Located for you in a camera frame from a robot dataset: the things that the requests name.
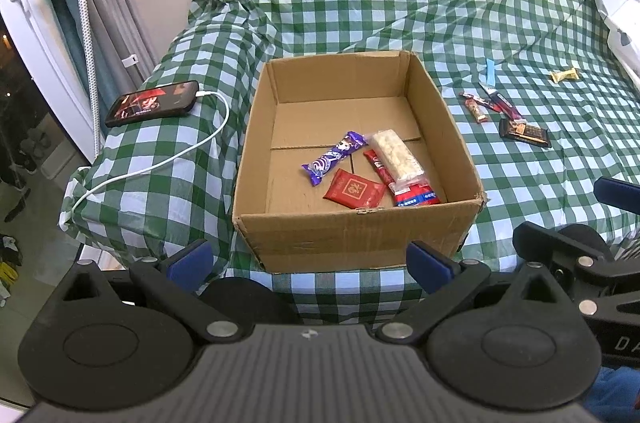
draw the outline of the dark chocolate bar wrapper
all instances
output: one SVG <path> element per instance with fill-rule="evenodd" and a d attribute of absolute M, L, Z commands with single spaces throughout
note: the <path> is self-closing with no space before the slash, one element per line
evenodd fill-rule
<path fill-rule="evenodd" d="M 502 118 L 498 126 L 498 132 L 501 138 L 523 141 L 536 147 L 551 148 L 551 140 L 546 128 L 514 123 L 509 119 Z"/>

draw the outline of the red and white snack wrapper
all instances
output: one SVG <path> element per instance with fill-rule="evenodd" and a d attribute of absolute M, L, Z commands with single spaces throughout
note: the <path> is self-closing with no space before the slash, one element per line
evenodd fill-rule
<path fill-rule="evenodd" d="M 405 188 L 411 184 L 428 183 L 422 166 L 396 131 L 379 130 L 364 138 L 398 186 Z"/>
<path fill-rule="evenodd" d="M 376 151 L 367 150 L 363 152 L 363 154 L 369 163 L 371 163 L 382 182 L 385 183 L 389 188 L 389 191 L 391 191 L 391 194 L 394 196 L 396 206 L 417 206 L 418 204 L 440 203 L 435 192 L 428 184 L 411 184 L 407 188 L 398 188 L 385 165 L 383 165 L 378 159 Z"/>

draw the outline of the black phone case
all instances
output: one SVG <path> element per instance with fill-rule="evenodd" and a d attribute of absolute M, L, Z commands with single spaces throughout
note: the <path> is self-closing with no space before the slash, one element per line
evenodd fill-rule
<path fill-rule="evenodd" d="M 109 114 L 107 114 L 107 118 L 104 120 L 104 124 L 106 125 L 107 128 L 113 128 L 113 127 L 119 127 L 120 125 L 127 125 L 129 123 L 139 123 L 141 121 L 146 121 L 147 119 L 158 119 L 158 118 L 165 118 L 165 117 L 172 117 L 172 116 L 185 116 L 193 108 L 193 106 L 196 103 L 196 92 L 198 92 L 200 89 L 200 85 L 198 84 L 198 82 L 196 82 L 195 80 L 189 80 L 188 82 L 175 82 L 175 83 L 169 83 L 168 85 L 159 85 L 158 87 L 158 88 L 169 87 L 172 85 L 177 85 L 177 83 L 191 83 L 191 82 L 193 82 L 194 84 L 193 99 L 191 99 L 191 102 L 185 105 L 184 107 L 159 109 L 141 116 L 132 116 L 125 119 L 116 119 L 113 116 L 116 113 L 118 107 L 120 106 L 120 101 L 122 100 L 122 98 L 124 98 L 125 96 L 129 96 L 130 94 L 135 94 L 133 92 L 128 92 L 127 94 L 118 96 L 118 99 L 113 103 L 113 105 L 111 105 L 111 109 L 109 111 Z"/>

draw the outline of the gold candy wrapper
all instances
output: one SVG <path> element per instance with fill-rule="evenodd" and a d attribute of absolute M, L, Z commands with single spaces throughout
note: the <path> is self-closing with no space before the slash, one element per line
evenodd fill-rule
<path fill-rule="evenodd" d="M 477 123 L 484 123 L 489 120 L 489 117 L 482 113 L 475 100 L 471 98 L 465 99 L 465 106 L 469 109 L 469 112 L 473 114 L 474 118 L 476 118 Z"/>
<path fill-rule="evenodd" d="M 554 83 L 560 83 L 562 80 L 580 80 L 580 76 L 578 76 L 575 67 L 561 72 L 552 72 L 550 75 Z"/>
<path fill-rule="evenodd" d="M 549 139 L 549 133 L 546 128 L 535 127 L 524 123 L 514 123 L 509 119 L 502 118 L 498 132 L 501 138 L 524 141 L 524 143 L 529 143 L 530 145 L 551 148 L 551 140 Z"/>

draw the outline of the green and white checkered tablecloth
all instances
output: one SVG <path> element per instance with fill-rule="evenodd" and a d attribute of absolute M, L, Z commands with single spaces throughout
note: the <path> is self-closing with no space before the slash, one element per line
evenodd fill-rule
<path fill-rule="evenodd" d="M 271 58 L 315 53 L 418 53 L 490 199 L 462 257 L 512 268 L 511 233 L 525 219 L 546 227 L 588 223 L 611 241 L 636 227 L 636 216 L 593 196 L 600 175 L 640 183 L 638 96 L 607 48 L 593 0 L 193 0 L 189 21 L 145 88 L 196 79 L 221 91 L 232 108 L 222 136 L 152 175 L 108 186 L 69 220 L 84 191 L 209 135 L 221 107 L 207 97 L 188 117 L 114 128 L 94 166 L 77 172 L 66 191 L 63 228 L 112 248 L 125 263 L 164 257 L 206 237 L 218 249 L 212 277 L 250 276 L 285 295 L 306 319 L 329 322 L 380 321 L 420 297 L 404 269 L 272 276 L 240 241 L 232 244 L 232 192 L 260 68 Z M 485 58 L 496 62 L 500 91 L 530 122 L 548 128 L 552 149 L 501 140 L 494 113 L 489 123 L 473 122 L 457 94 L 481 92 Z M 579 81 L 551 82 L 550 71 L 571 66 Z"/>

